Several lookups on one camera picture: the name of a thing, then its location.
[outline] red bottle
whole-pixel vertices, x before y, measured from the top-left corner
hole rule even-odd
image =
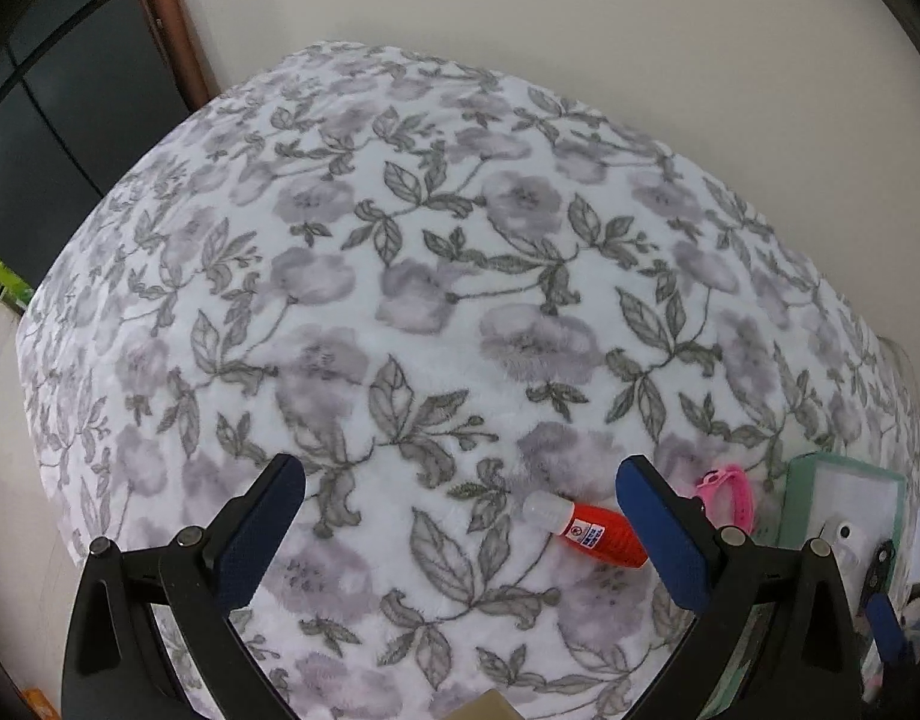
[[[639,568],[646,562],[646,550],[620,512],[538,490],[523,502],[523,518],[597,560],[625,568]]]

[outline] black cabinet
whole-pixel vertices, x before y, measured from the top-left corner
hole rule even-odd
[[[25,74],[29,93],[106,194],[186,118],[136,0],[111,0]]]
[[[37,286],[188,114],[141,0],[35,0],[0,52],[0,259]]]

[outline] blue gripper pad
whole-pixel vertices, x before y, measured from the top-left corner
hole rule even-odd
[[[893,604],[885,593],[874,593],[867,602],[864,613],[873,631],[876,651],[884,664],[898,665],[906,651],[906,637],[893,611]]]
[[[663,485],[666,493],[676,496],[658,473],[655,483]],[[668,508],[660,491],[631,459],[623,461],[616,471],[616,501],[650,556],[673,603],[693,613],[703,613],[711,594],[706,560],[676,514]]]
[[[280,458],[288,460],[269,480],[214,565],[214,597],[223,614],[250,603],[303,503],[306,493],[303,465],[288,455],[277,455],[274,461]],[[244,498],[250,498],[249,491]]]

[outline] gray leaf pattern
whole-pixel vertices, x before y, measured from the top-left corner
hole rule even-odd
[[[648,135],[514,76],[344,42],[153,148],[17,337],[77,560],[100,533],[165,543],[276,452],[302,459],[286,557],[233,622],[300,716],[370,720],[492,685],[528,716],[629,709],[688,615],[649,568],[605,570],[519,517],[540,488],[608,503],[627,454],[683,493],[741,464],[766,541],[809,451],[903,472],[914,512],[920,415],[890,349]],[[215,716],[168,622],[164,640]]]
[[[410,552],[423,575],[443,595],[463,604],[472,602],[475,587],[469,557],[429,514],[419,509],[413,510]]]

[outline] white bottle cap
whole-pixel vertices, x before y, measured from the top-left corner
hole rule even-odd
[[[523,501],[523,519],[559,536],[573,521],[573,504],[559,495],[537,490]]]

